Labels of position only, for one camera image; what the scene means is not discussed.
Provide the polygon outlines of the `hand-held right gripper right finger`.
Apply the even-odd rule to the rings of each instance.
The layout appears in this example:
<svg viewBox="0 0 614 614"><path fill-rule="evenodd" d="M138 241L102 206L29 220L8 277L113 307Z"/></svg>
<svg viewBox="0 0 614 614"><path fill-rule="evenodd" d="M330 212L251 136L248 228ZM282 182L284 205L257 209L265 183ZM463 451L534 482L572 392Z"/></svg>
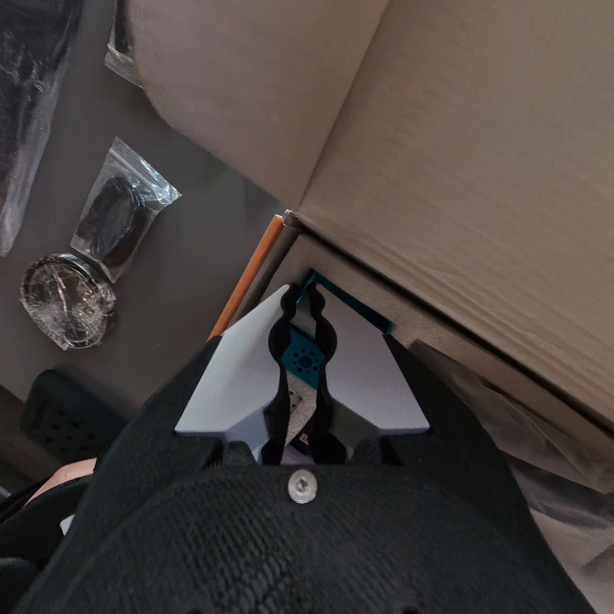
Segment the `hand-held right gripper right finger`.
<svg viewBox="0 0 614 614"><path fill-rule="evenodd" d="M310 287L319 366L310 449L315 463L344 463L366 440L420 435L430 424L389 345L388 336L323 285Z"/></svg>

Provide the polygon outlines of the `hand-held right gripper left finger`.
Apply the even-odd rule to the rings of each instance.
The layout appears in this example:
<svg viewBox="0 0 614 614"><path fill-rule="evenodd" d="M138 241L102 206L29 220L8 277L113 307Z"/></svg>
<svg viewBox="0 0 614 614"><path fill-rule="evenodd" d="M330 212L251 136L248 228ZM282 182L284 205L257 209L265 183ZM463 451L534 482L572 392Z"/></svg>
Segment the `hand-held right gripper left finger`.
<svg viewBox="0 0 614 614"><path fill-rule="evenodd" d="M257 462L280 464L290 418L282 356L290 346L299 295L296 284L282 286L213 339L216 347L176 434L242 442Z"/></svg>

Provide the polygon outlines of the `orange cardboard kit box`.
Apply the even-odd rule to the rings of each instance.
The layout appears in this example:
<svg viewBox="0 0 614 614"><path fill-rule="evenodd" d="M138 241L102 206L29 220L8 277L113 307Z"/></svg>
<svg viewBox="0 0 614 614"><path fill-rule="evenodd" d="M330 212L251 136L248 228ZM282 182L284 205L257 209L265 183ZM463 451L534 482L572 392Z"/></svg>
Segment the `orange cardboard kit box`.
<svg viewBox="0 0 614 614"><path fill-rule="evenodd" d="M128 1L158 115L290 208L212 335L313 268L613 487L613 1Z"/></svg>

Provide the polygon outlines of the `person's right forearm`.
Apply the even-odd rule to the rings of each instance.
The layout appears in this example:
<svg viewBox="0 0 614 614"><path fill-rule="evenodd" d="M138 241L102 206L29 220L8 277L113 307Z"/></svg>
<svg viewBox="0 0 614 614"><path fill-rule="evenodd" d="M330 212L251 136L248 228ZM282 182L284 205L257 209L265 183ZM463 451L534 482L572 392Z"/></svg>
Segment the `person's right forearm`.
<svg viewBox="0 0 614 614"><path fill-rule="evenodd" d="M30 496L30 498L24 504L24 507L28 503L32 502L36 497L54 487L58 487L73 480L81 479L88 475L92 475L95 470L97 460L97 457L92 457L60 467L56 472L54 472L50 479L46 480L41 487L37 488L35 493Z"/></svg>

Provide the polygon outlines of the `grey desk with wooden edge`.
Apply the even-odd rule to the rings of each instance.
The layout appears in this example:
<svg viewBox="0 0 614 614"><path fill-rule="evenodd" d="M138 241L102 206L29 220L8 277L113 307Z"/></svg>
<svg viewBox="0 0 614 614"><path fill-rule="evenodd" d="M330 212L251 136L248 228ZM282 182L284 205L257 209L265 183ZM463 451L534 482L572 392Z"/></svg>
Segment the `grey desk with wooden edge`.
<svg viewBox="0 0 614 614"><path fill-rule="evenodd" d="M1 386L24 400L49 368L133 416L205 345L272 218L286 210L158 117L143 91L103 65L113 1L86 1L50 137L19 235L1 258ZM114 137L182 197L156 217L114 284L117 322L102 345L63 351L19 301L27 267L69 242Z"/></svg>

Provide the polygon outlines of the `crumpled clear plastic bag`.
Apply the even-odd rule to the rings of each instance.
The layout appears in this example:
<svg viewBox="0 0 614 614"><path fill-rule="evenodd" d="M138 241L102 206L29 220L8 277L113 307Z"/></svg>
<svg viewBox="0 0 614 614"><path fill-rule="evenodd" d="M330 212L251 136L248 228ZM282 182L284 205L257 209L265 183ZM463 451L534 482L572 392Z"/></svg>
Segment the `crumpled clear plastic bag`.
<svg viewBox="0 0 614 614"><path fill-rule="evenodd" d="M423 342L411 350L503 452L538 527L574 577L613 585L613 463Z"/></svg>

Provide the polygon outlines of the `small plastic parts bag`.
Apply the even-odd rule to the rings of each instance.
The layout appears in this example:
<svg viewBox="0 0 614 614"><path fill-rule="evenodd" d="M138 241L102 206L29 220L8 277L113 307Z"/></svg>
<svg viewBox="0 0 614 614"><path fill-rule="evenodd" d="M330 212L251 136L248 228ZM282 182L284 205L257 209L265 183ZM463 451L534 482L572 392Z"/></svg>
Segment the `small plastic parts bag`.
<svg viewBox="0 0 614 614"><path fill-rule="evenodd" d="M113 73L142 88L128 40L126 1L116 1L104 65Z"/></svg>
<svg viewBox="0 0 614 614"><path fill-rule="evenodd" d="M115 137L70 246L115 283L158 214L180 197L181 193L142 156Z"/></svg>

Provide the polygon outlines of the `large bag of black parts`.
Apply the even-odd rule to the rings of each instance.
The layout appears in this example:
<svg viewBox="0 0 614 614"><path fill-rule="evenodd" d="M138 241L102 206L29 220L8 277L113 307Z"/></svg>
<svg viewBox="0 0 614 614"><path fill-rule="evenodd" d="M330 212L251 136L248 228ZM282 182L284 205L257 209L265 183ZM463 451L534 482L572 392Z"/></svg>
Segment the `large bag of black parts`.
<svg viewBox="0 0 614 614"><path fill-rule="evenodd" d="M1 256L19 234L83 1L1 1Z"/></svg>

